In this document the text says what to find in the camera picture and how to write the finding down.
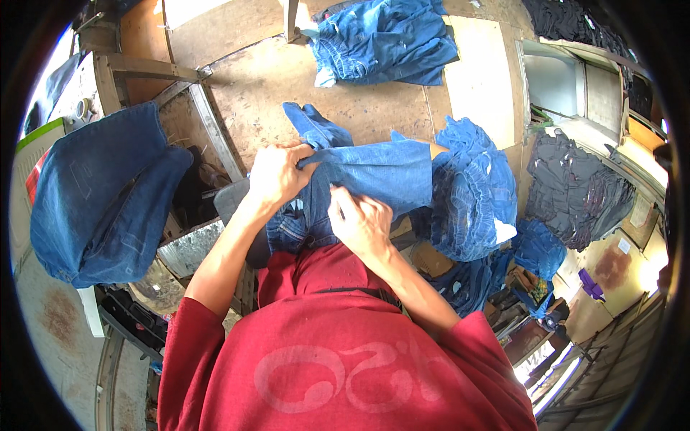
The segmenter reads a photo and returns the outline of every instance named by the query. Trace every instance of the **printed logo on shirt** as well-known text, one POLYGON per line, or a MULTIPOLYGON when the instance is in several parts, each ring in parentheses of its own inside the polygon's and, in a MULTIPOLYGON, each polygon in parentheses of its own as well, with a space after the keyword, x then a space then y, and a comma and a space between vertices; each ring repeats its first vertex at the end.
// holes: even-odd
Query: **printed logo on shirt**
POLYGON ((274 350, 259 361, 254 371, 254 384, 261 397, 271 407, 283 413, 292 414, 316 410, 327 404, 343 389, 349 403, 358 410, 367 413, 385 413, 405 405, 410 400, 415 386, 419 388, 424 400, 434 402, 441 399, 441 386, 429 370, 429 364, 434 362, 447 365, 451 374, 456 377, 458 383, 460 382, 457 366, 450 359, 441 356, 427 358, 412 338, 410 338, 409 343, 398 341, 395 346, 375 341, 350 350, 341 350, 338 353, 317 345, 292 345, 274 350), (346 373, 341 356, 347 357, 362 352, 372 352, 374 355, 359 362, 349 374, 346 373), (393 371, 390 378, 390 385, 393 389, 391 399, 371 403, 355 394, 353 379, 359 373, 391 365, 400 355, 408 354, 412 358, 413 369, 408 369, 410 368, 409 360, 399 361, 402 367, 393 371), (272 373, 283 365, 305 363, 327 367, 333 373, 335 382, 319 381, 314 383, 305 391, 302 401, 285 401, 277 397, 268 384, 272 373))

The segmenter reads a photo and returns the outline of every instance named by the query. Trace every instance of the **purple cloth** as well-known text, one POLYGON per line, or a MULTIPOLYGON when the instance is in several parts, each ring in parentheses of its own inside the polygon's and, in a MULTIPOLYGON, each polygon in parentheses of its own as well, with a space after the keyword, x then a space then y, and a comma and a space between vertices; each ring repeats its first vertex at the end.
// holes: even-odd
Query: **purple cloth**
POLYGON ((581 269, 578 275, 580 276, 580 280, 582 280, 582 288, 590 297, 606 302, 606 298, 604 298, 604 291, 602 290, 601 286, 595 283, 592 277, 589 276, 587 270, 584 268, 581 269))

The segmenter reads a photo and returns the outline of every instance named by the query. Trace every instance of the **red plaid item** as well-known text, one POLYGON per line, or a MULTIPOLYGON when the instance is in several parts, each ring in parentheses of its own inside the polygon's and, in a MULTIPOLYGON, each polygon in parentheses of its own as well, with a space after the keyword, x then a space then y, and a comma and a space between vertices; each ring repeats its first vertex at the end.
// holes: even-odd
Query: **red plaid item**
POLYGON ((43 170, 43 162, 46 161, 46 157, 50 152, 50 148, 41 156, 41 158, 36 162, 36 165, 31 169, 31 173, 24 183, 26 185, 26 192, 29 194, 29 202, 34 205, 34 199, 36 199, 36 186, 39 183, 39 177, 41 176, 41 170, 43 170))

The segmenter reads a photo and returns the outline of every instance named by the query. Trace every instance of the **hand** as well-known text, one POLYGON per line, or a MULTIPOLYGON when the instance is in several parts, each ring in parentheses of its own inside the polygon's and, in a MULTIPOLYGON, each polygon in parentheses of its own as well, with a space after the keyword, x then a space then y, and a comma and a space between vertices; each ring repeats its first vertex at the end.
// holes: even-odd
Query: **hand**
POLYGON ((370 269, 390 257, 393 210, 385 203, 368 196, 353 197, 345 187, 332 187, 328 217, 335 236, 370 269))
POLYGON ((312 154, 314 149, 296 139, 260 148, 249 176, 248 196, 262 205, 280 208, 309 183, 318 163, 299 170, 297 162, 312 154))

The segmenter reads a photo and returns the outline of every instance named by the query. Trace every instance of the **red t-shirt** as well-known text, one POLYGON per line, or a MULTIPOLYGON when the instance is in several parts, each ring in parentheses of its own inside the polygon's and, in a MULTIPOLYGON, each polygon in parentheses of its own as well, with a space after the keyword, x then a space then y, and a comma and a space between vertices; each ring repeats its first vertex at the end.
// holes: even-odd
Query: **red t-shirt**
POLYGON ((262 307, 225 340, 218 316, 193 299, 180 303, 160 430, 537 429, 481 312, 437 343, 366 293, 314 293, 383 283, 341 244, 276 253, 260 279, 262 307))

